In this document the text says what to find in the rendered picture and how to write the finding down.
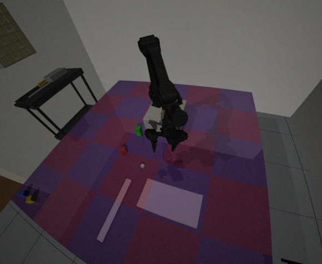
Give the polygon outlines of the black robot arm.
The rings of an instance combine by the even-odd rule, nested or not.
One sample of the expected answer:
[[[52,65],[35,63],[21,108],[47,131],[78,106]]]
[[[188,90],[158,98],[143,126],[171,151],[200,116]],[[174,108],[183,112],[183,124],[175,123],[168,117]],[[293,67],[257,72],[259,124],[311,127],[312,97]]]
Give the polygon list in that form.
[[[184,139],[185,132],[176,130],[176,126],[184,126],[188,121],[188,114],[179,106],[183,105],[182,98],[173,82],[168,78],[161,55],[160,40],[154,35],[141,37],[138,46],[148,65],[151,82],[149,97],[152,106],[162,107],[165,110],[164,118],[174,124],[172,128],[167,125],[162,132],[162,136],[166,138],[168,144],[178,144]]]

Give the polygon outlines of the yellow block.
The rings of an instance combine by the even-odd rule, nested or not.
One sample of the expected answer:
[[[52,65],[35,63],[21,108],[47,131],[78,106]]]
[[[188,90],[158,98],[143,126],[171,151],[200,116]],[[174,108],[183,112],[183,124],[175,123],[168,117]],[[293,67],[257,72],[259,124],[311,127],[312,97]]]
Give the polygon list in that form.
[[[26,203],[31,204],[34,203],[36,201],[36,196],[34,195],[30,195],[26,198]]]

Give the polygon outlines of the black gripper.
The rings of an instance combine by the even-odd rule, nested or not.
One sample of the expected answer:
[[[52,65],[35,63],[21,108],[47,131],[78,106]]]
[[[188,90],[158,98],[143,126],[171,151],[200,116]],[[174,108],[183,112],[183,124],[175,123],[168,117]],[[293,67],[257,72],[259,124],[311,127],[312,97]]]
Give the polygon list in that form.
[[[158,136],[162,136],[162,132],[167,125],[169,125],[169,128],[172,128],[174,126],[174,124],[170,120],[163,118],[162,119],[162,127],[160,128],[161,132],[157,132],[155,129],[146,129],[145,130],[144,135],[146,136],[146,138],[148,140],[151,141],[153,152],[155,152],[155,150],[156,150],[156,143],[158,142],[158,140],[157,140]],[[185,137],[182,141],[185,141],[187,139],[188,139],[188,134],[185,132]],[[182,141],[180,141],[180,142],[182,142]],[[178,144],[172,145],[172,152],[175,150],[177,145]]]

